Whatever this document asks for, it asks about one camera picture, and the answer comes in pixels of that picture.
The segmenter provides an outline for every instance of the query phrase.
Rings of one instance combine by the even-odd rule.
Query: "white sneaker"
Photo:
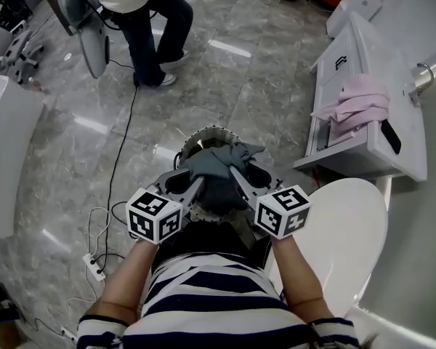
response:
[[[161,82],[159,87],[167,87],[168,85],[172,85],[176,81],[176,76],[172,73],[168,73],[165,75],[165,79]]]
[[[175,68],[179,65],[181,65],[184,61],[186,61],[186,59],[189,57],[189,51],[187,51],[186,49],[182,50],[182,57],[180,59],[178,59],[177,61],[173,61],[173,62],[165,62],[165,63],[161,63],[160,64],[160,68],[165,71],[165,70],[171,70],[172,68]]]

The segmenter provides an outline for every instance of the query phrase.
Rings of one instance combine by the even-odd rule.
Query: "power strip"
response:
[[[99,282],[103,281],[107,276],[105,273],[100,272],[99,265],[95,262],[94,258],[90,255],[90,253],[85,254],[82,257],[82,260],[86,263],[87,268],[90,270],[95,279]]]
[[[69,340],[71,340],[74,344],[78,342],[78,337],[74,333],[72,333],[69,329],[67,329],[65,326],[61,326],[61,333],[65,335]]]

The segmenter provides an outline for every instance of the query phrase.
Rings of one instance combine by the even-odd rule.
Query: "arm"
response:
[[[291,312],[307,323],[320,318],[333,318],[323,299],[320,281],[300,252],[294,237],[281,240],[272,237],[271,242]]]
[[[108,279],[101,298],[84,315],[116,318],[128,325],[135,323],[137,307],[157,248],[148,241],[136,243]]]

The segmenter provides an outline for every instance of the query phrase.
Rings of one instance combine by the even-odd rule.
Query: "gray cloth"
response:
[[[205,177],[205,185],[198,195],[202,207],[219,216],[231,209],[244,210],[247,203],[241,198],[230,179],[230,167],[234,166],[244,177],[250,158],[261,153],[262,146],[235,143],[221,148],[207,148],[191,156],[181,168],[190,170],[190,180]]]

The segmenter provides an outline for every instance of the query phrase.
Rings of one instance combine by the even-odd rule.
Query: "black phone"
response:
[[[381,123],[381,132],[386,137],[387,142],[389,142],[389,144],[391,145],[392,150],[396,154],[399,154],[402,143],[399,136],[395,132],[394,128],[392,128],[392,125],[388,122],[388,120],[383,120],[383,122]]]

